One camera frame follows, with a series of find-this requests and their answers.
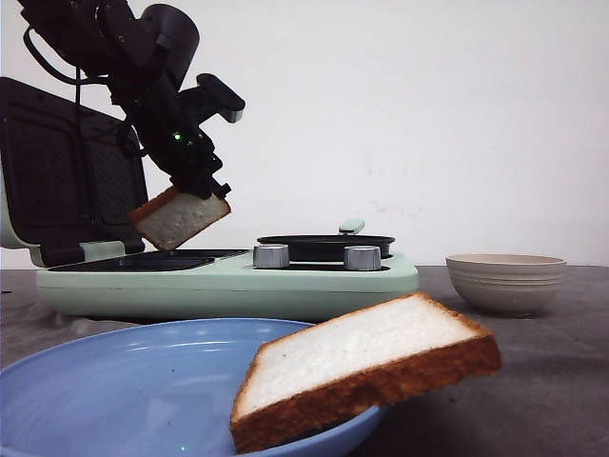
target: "ceramic bowl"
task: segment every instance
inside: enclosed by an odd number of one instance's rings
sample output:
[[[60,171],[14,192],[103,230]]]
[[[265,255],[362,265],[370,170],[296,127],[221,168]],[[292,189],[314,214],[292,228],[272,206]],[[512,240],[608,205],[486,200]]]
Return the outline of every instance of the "ceramic bowl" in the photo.
[[[457,293],[475,308],[527,316],[552,301],[567,270],[556,257],[527,254],[460,254],[446,257]]]

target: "blue plate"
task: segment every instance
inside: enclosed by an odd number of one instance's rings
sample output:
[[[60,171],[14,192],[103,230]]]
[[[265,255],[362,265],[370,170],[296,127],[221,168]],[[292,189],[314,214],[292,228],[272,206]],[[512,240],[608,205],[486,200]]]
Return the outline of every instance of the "blue plate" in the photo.
[[[235,455],[229,415],[256,349],[306,326],[271,319],[172,322],[34,354],[1,374],[0,454]],[[242,455],[342,456],[384,413],[373,407],[318,435]]]

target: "gray table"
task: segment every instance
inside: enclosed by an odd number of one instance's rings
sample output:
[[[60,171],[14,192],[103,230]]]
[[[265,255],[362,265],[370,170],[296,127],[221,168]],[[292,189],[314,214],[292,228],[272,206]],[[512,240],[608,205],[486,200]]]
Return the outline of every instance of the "gray table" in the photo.
[[[350,457],[609,455],[609,268],[569,268],[555,302],[526,319],[471,310],[444,267],[420,274],[421,289],[495,331],[504,367],[394,406]],[[3,271],[2,290],[3,366],[134,325],[54,312],[37,300],[33,271]]]

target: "slice of bread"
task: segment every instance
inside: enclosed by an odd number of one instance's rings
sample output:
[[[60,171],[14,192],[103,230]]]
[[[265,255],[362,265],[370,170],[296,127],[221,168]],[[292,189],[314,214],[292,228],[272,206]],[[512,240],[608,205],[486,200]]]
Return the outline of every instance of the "slice of bread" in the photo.
[[[229,213],[226,200],[213,193],[204,200],[172,186],[132,211],[128,218],[157,249],[171,250]]]
[[[493,333],[417,292],[262,345],[234,401],[239,452],[501,367]]]

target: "bread crust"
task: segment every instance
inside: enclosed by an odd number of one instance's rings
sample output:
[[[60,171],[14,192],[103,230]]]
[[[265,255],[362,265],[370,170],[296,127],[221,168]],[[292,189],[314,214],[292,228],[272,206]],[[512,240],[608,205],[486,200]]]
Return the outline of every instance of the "bread crust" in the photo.
[[[247,390],[250,374],[257,368],[257,359],[254,358],[246,381],[235,398],[231,415],[230,429],[238,452],[277,446],[310,430],[350,419],[369,407],[395,404],[435,388],[456,384],[468,375],[492,374],[501,368],[501,355],[490,330],[434,302],[428,295],[417,293],[474,329],[477,335],[455,345],[354,372],[239,417],[241,398]],[[365,309],[354,311],[358,312],[365,312]],[[349,314],[337,319],[346,318]],[[306,328],[299,333],[312,329]],[[259,352],[273,343],[262,345]]]
[[[165,205],[169,200],[173,200],[179,194],[180,191],[175,186],[165,189],[152,200],[144,203],[141,207],[130,212],[128,214],[128,220],[132,225],[137,225],[140,221],[149,217],[150,214]]]

